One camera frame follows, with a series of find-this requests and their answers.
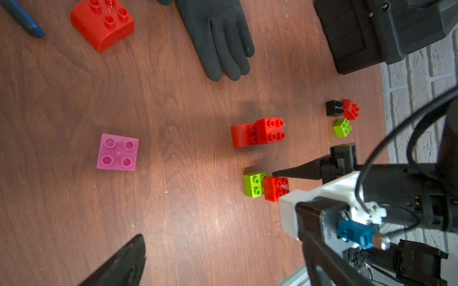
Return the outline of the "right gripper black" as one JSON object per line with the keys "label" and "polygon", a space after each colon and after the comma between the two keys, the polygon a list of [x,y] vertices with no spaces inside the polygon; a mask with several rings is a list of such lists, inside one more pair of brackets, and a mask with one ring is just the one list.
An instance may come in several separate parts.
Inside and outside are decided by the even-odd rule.
{"label": "right gripper black", "polygon": [[[273,176],[321,180],[322,166],[328,163],[329,157],[317,158],[274,171]],[[386,209],[386,223],[444,232],[458,230],[458,194],[444,181],[433,180],[409,164],[374,164],[362,188],[366,203],[376,202]]]}

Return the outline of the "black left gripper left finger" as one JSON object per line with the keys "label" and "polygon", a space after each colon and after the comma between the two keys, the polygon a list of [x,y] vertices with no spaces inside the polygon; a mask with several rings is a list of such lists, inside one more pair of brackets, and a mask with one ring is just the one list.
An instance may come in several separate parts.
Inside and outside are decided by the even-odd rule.
{"label": "black left gripper left finger", "polygon": [[146,264],[146,245],[137,234],[80,286],[139,286]]}

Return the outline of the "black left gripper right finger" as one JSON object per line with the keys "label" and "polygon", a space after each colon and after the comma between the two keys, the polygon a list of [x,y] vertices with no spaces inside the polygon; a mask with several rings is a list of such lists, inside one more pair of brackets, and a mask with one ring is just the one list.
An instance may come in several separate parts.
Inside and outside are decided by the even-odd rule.
{"label": "black left gripper right finger", "polygon": [[[378,231],[368,225],[345,220],[338,225],[338,237],[357,243],[362,247],[373,247],[373,237]],[[311,284],[314,286],[369,286],[370,282],[361,276],[342,254],[337,254],[312,232],[299,235],[302,252]]]}

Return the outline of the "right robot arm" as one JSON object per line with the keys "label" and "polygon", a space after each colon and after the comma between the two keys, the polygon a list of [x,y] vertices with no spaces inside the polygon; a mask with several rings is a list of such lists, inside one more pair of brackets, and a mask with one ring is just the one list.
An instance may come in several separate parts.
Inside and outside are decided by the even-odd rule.
{"label": "right robot arm", "polygon": [[[456,233],[458,231],[458,116],[453,107],[425,116],[416,126],[408,150],[437,119],[446,116],[437,162],[374,164],[363,182],[367,202],[386,208],[383,222]],[[335,145],[327,156],[298,167],[277,170],[274,176],[328,183],[360,171],[354,143]]]}

